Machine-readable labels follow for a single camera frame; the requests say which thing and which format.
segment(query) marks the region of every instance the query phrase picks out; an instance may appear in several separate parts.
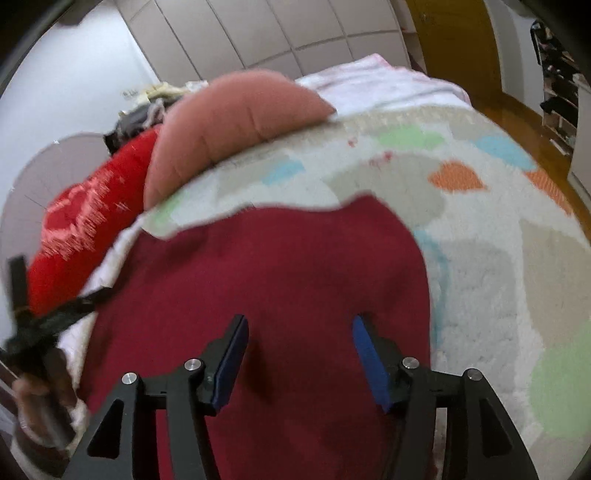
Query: gray rounded headboard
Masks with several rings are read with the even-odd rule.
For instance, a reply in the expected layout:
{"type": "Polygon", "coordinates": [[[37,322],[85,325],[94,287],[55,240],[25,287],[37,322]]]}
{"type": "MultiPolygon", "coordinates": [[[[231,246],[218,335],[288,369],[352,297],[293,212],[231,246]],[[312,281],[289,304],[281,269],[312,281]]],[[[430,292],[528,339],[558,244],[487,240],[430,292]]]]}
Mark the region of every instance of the gray rounded headboard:
{"type": "Polygon", "coordinates": [[[109,158],[101,134],[84,133],[55,141],[22,169],[0,219],[0,274],[8,293],[7,261],[39,250],[41,221],[47,205],[64,189],[79,183],[109,158]]]}

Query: wall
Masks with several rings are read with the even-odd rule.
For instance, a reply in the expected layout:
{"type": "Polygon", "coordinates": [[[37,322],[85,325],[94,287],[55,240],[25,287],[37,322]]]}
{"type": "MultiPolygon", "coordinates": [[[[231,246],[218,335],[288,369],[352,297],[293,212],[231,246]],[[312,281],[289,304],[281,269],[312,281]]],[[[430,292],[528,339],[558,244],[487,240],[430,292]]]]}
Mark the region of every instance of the wall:
{"type": "Polygon", "coordinates": [[[503,91],[541,115],[544,78],[530,35],[535,18],[519,2],[485,0],[485,3],[495,30],[503,91]]]}
{"type": "MultiPolygon", "coordinates": [[[[106,0],[76,27],[53,26],[0,98],[0,210],[35,153],[78,132],[107,132],[128,107],[121,93],[158,79],[106,0]]],[[[11,331],[0,288],[0,342],[11,331]]]]}

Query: brown door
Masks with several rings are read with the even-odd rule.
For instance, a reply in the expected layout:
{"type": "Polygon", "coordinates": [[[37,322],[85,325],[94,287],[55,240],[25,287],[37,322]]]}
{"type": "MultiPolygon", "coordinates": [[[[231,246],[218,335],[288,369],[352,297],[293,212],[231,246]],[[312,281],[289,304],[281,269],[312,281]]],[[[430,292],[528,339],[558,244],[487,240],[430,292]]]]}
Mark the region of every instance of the brown door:
{"type": "Polygon", "coordinates": [[[498,96],[499,56],[483,0],[407,1],[429,76],[457,83],[475,99],[498,96]]]}

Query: person's arm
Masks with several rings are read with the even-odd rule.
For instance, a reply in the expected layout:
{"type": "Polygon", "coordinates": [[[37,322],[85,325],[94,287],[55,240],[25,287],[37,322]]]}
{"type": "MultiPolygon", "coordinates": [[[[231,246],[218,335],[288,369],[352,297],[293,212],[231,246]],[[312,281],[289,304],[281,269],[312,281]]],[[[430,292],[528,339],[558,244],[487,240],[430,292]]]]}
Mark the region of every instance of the person's arm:
{"type": "MultiPolygon", "coordinates": [[[[60,368],[61,374],[51,390],[65,407],[76,405],[76,393],[72,379],[66,369],[65,357],[60,368]]],[[[46,395],[50,386],[32,375],[24,374],[12,384],[18,406],[18,419],[12,440],[11,452],[21,469],[31,480],[53,480],[61,478],[68,466],[67,452],[53,448],[41,416],[35,405],[35,396],[46,395]]]]}

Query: patterned blanket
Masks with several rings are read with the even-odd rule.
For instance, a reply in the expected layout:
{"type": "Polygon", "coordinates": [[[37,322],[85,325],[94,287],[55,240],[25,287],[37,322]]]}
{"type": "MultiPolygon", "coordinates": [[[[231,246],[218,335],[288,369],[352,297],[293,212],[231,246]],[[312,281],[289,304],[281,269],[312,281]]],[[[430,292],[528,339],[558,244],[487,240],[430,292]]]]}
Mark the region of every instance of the patterned blanket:
{"type": "Polygon", "coordinates": [[[248,205],[334,208],[360,192],[423,252],[433,368],[482,370],[540,478],[566,480],[591,443],[591,248],[548,175],[479,113],[374,111],[260,145],[194,179],[143,228],[165,238],[248,205]]]}

